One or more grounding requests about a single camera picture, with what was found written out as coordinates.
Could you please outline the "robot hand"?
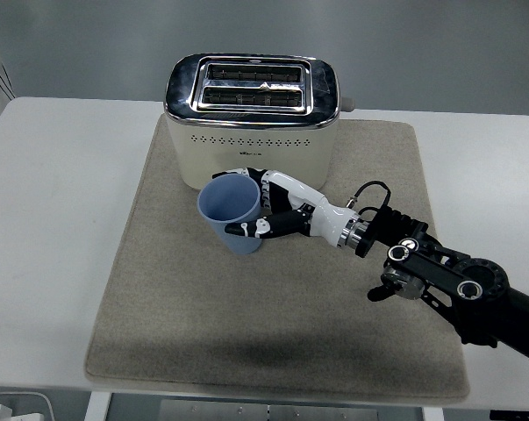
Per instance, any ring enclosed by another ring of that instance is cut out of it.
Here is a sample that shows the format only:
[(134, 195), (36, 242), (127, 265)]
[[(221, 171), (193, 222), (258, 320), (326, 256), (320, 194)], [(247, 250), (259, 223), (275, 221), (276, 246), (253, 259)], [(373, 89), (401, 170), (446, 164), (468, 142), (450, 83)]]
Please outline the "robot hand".
[(331, 246), (343, 247), (349, 239), (349, 229), (359, 221), (354, 211), (330, 204), (323, 193), (280, 171), (235, 168), (212, 177), (227, 174), (239, 174), (255, 181), (260, 204), (268, 212), (255, 220), (227, 224), (227, 234), (273, 239), (300, 233), (322, 237)]

